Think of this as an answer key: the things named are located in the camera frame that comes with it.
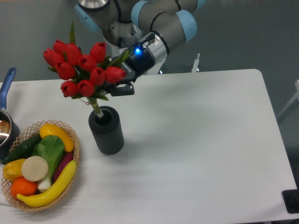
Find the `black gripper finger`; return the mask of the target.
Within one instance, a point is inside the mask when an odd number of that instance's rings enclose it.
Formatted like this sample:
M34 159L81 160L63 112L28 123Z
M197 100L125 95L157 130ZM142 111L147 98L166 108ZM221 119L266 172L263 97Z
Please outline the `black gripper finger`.
M130 96L135 94L132 82L126 84L109 84L105 87L105 93L111 96Z

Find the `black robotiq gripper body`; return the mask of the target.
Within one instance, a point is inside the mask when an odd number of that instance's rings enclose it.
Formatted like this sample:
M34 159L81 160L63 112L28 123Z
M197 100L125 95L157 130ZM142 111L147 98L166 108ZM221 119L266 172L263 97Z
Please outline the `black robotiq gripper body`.
M117 85L135 82L155 65L154 58L142 42L137 42L123 51L116 60L118 60L117 65L126 72L126 76L117 82Z

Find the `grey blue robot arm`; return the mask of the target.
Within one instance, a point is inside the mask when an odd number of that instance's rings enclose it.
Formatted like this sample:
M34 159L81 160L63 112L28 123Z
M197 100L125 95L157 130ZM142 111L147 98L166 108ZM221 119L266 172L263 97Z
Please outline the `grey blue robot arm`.
M107 84L103 95L133 95L133 82L141 75L160 71L167 56L197 33L193 12L203 0L80 0L74 10L84 26L100 31L116 59L123 51L133 52L122 64L127 75Z

